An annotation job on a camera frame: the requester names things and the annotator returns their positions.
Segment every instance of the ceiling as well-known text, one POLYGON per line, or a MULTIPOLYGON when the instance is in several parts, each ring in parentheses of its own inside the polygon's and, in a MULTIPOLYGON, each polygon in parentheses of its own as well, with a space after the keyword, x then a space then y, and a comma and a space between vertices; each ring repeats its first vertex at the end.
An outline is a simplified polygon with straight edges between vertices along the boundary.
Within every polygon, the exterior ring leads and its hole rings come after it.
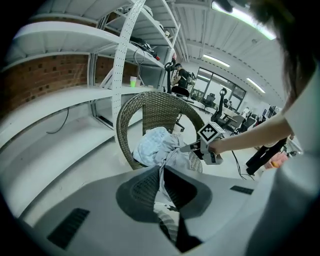
POLYGON ((171 4, 181 40, 177 41, 185 61, 224 76, 262 101, 283 107, 282 54, 276 39, 269 40, 243 21, 211 8, 211 0, 175 0, 171 4), (223 66, 203 54, 219 59, 223 66), (252 79, 265 93, 247 81, 252 79))

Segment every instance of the human arm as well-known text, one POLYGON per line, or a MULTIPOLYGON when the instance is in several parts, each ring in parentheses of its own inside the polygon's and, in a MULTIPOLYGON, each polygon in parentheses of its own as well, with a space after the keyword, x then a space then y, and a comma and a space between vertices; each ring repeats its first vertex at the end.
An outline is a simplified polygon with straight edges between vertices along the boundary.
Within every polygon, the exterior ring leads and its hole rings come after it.
POLYGON ((294 100, 295 98, 290 96, 280 113, 253 129, 236 136, 211 142, 209 150, 219 155, 225 151, 242 150, 274 143, 290 136, 293 132, 285 119, 284 113, 292 105, 294 100))

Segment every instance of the white cloth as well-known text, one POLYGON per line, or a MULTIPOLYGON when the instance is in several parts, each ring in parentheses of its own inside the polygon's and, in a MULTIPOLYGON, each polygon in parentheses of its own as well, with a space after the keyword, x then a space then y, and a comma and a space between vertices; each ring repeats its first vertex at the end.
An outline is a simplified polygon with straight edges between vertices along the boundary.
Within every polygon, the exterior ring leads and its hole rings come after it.
POLYGON ((160 166, 159 190, 171 202, 165 189, 164 167, 165 165, 175 169, 191 169, 189 152, 182 153, 182 136, 170 134, 164 127, 156 127, 147 130, 133 151, 133 158, 145 166, 160 166))

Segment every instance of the white wall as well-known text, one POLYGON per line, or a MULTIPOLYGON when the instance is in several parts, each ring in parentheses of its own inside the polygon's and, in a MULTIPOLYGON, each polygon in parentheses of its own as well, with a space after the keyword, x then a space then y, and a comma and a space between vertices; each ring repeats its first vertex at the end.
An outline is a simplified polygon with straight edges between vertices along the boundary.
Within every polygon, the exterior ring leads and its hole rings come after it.
POLYGON ((269 109, 269 104, 261 101, 258 97, 254 96, 251 92, 246 92, 244 99, 238 109, 238 112, 242 112, 246 107, 248 107, 253 114, 261 116, 265 109, 269 109))

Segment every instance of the window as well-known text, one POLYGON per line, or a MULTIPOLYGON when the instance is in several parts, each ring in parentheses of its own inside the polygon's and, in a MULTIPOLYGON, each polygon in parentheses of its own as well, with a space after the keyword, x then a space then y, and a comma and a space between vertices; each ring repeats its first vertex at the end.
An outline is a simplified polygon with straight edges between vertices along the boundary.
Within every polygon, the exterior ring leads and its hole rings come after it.
POLYGON ((215 97, 214 103, 219 105, 221 98, 220 91, 223 88, 226 89, 225 99, 232 101, 232 107, 237 111, 247 92, 224 77, 201 67, 196 75, 191 97, 200 102, 211 93, 215 97))

